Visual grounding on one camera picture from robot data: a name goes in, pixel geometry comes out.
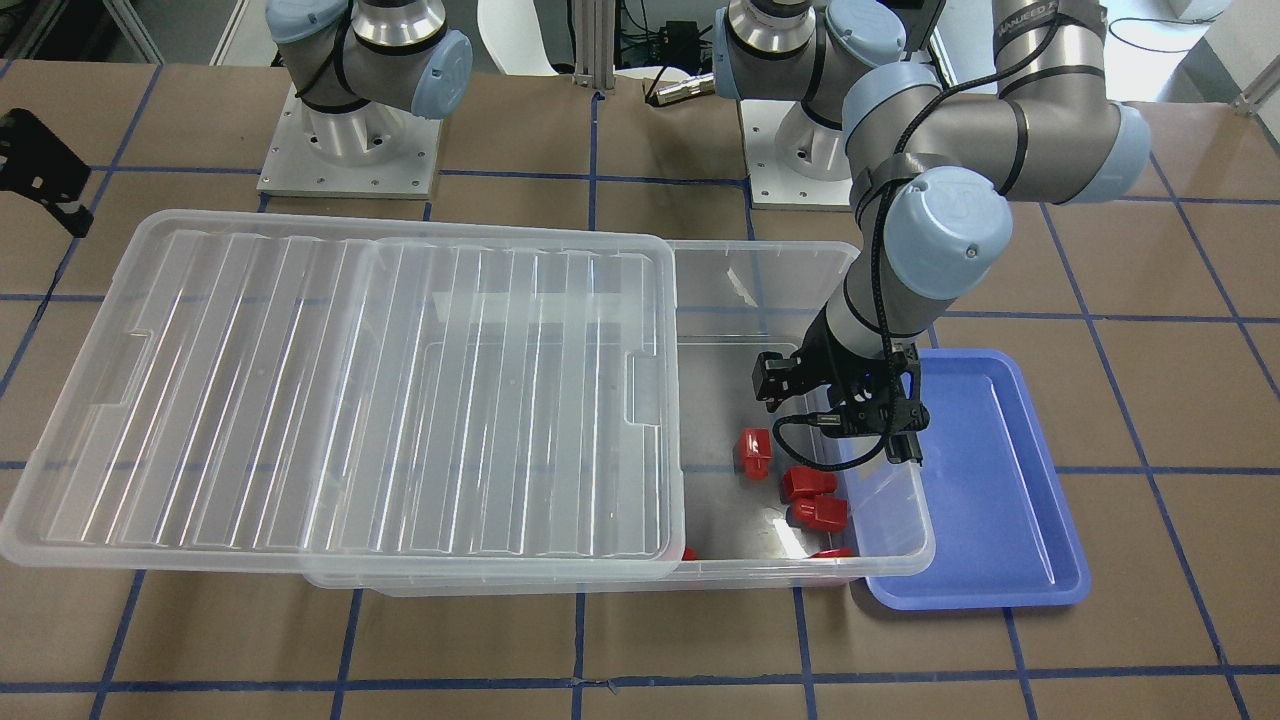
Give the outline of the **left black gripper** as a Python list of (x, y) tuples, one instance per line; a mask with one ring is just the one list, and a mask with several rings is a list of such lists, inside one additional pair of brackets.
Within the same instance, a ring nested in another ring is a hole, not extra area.
[(846, 398), (881, 388), (892, 391), (895, 382), (908, 370), (918, 369), (920, 356), (914, 343), (895, 345), (888, 361), (850, 354), (840, 346), (829, 348), (823, 341), (785, 356), (762, 352), (751, 370), (755, 400), (774, 413), (791, 397), (800, 397), (820, 387), (838, 387)]

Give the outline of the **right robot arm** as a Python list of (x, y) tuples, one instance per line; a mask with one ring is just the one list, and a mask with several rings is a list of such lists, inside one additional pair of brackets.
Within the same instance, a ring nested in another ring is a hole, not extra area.
[(449, 117), (474, 69), (440, 1), (269, 1), (265, 20), (305, 143), (338, 165), (384, 161), (411, 118)]

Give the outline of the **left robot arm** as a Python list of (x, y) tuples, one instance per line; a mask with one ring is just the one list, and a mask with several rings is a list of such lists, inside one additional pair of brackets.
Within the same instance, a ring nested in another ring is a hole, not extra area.
[(716, 14), (716, 90), (795, 101), (835, 135), (852, 178), (861, 252), (790, 357), (763, 354), (769, 411), (827, 388), (833, 436), (925, 424), (901, 375), (913, 345), (989, 273), (1012, 237), (1012, 202), (1108, 202), (1140, 177), (1152, 138), (1108, 99), (1108, 12), (1097, 1), (996, 1), (993, 95), (943, 88), (905, 54), (877, 1), (731, 1)]

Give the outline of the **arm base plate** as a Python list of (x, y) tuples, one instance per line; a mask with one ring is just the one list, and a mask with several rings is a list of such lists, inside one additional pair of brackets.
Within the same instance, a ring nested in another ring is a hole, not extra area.
[(754, 210), (851, 211), (837, 129), (817, 124), (799, 102), (742, 100), (739, 111)]
[(291, 86), (260, 170), (271, 197), (429, 200), (444, 120), (371, 102), (320, 113)]

